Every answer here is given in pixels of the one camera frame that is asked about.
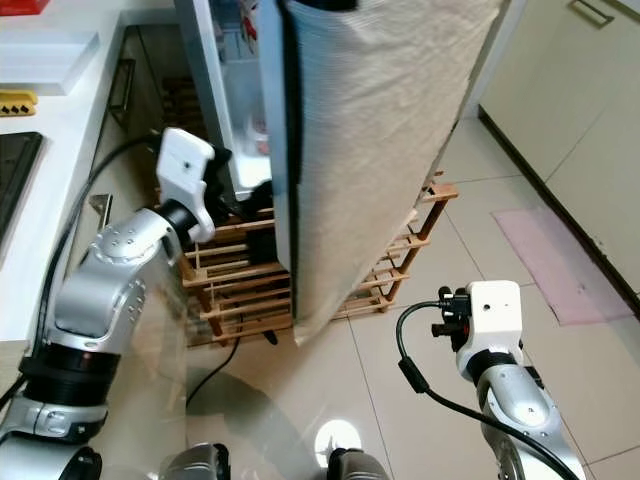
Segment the yellow object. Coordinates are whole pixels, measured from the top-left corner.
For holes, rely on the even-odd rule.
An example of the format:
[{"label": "yellow object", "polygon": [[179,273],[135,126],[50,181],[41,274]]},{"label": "yellow object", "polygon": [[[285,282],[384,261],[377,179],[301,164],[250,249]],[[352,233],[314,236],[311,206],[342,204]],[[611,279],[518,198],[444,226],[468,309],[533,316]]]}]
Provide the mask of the yellow object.
[{"label": "yellow object", "polygon": [[0,90],[0,117],[34,115],[38,96],[31,90]]}]

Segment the wooden rack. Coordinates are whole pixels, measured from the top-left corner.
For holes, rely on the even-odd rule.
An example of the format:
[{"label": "wooden rack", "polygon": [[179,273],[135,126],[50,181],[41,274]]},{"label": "wooden rack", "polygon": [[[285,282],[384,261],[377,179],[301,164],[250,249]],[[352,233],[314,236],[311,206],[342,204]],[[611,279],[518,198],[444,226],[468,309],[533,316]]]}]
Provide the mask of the wooden rack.
[{"label": "wooden rack", "polygon": [[[400,285],[409,278],[411,263],[429,244],[445,205],[457,196],[453,185],[431,183],[424,187],[403,232],[333,318],[384,312],[393,305]],[[418,225],[419,212],[429,206],[426,219]],[[183,285],[198,300],[200,310],[199,320],[188,328],[190,346],[224,344],[233,338],[292,326],[288,272],[276,262],[254,265],[249,260],[247,233],[274,230],[272,209],[258,215],[251,222],[232,218],[216,229],[212,242],[195,245],[182,258]]]}]

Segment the cabinet drawer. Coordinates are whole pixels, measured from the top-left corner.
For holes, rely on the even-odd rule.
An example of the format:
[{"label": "cabinet drawer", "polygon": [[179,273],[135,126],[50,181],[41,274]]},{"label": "cabinet drawer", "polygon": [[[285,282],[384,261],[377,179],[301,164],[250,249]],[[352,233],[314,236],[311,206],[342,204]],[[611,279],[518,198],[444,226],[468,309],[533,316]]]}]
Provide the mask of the cabinet drawer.
[{"label": "cabinet drawer", "polygon": [[481,105],[546,180],[629,75],[638,24],[611,4],[527,2]]}]

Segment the beige floor tile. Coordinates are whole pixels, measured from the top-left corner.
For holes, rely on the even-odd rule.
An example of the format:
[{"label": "beige floor tile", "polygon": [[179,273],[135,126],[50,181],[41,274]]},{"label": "beige floor tile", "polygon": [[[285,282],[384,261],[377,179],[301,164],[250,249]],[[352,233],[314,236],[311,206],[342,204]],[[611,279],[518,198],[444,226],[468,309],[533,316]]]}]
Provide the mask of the beige floor tile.
[{"label": "beige floor tile", "polygon": [[560,327],[535,285],[522,305],[525,349],[586,460],[640,445],[638,321]]},{"label": "beige floor tile", "polygon": [[596,480],[596,477],[593,476],[593,472],[590,467],[585,467],[584,473],[587,476],[587,480]]},{"label": "beige floor tile", "polygon": [[532,208],[542,199],[524,177],[499,178],[457,185],[460,197],[447,206],[447,214],[487,280],[533,282],[511,248],[492,212]]},{"label": "beige floor tile", "polygon": [[104,447],[92,442],[104,462],[100,480],[143,480],[165,468],[186,445],[184,416],[140,428],[121,429],[118,441]]},{"label": "beige floor tile", "polygon": [[437,299],[438,289],[443,285],[455,290],[471,281],[482,280],[446,215],[438,220],[431,234],[431,244],[420,250],[409,275],[411,278],[402,282],[398,290],[396,307]]},{"label": "beige floor tile", "polygon": [[640,448],[593,463],[589,467],[596,480],[638,478],[638,472],[640,472]]},{"label": "beige floor tile", "polygon": [[447,182],[520,175],[520,170],[477,118],[461,120],[443,153]]},{"label": "beige floor tile", "polygon": [[[0,342],[0,392],[4,393],[20,375],[18,366],[28,345],[22,340]],[[0,412],[0,421],[5,413]]]},{"label": "beige floor tile", "polygon": [[[347,321],[331,323],[300,348],[289,332],[278,338],[277,346],[259,337],[243,341],[234,360],[202,388],[188,410],[189,442],[226,444],[234,478],[316,479],[322,475],[316,453],[329,443],[316,450],[318,432],[343,420],[389,471]],[[227,352],[190,351],[189,385]],[[338,439],[345,432],[349,437],[350,427],[338,425]]]},{"label": "beige floor tile", "polygon": [[[352,319],[356,344],[396,480],[474,478],[495,480],[497,467],[480,425],[416,395],[398,368],[398,311]],[[462,379],[448,340],[434,339],[437,310],[416,312],[406,324],[406,345],[438,393],[477,409],[475,388]]]}]

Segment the pink floor mat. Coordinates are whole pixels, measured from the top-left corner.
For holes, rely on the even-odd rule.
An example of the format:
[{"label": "pink floor mat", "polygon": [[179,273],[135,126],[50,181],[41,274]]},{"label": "pink floor mat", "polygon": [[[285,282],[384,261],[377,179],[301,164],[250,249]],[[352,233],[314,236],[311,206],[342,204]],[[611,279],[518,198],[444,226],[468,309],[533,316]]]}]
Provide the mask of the pink floor mat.
[{"label": "pink floor mat", "polygon": [[561,325],[632,315],[562,221],[549,209],[493,212]]}]

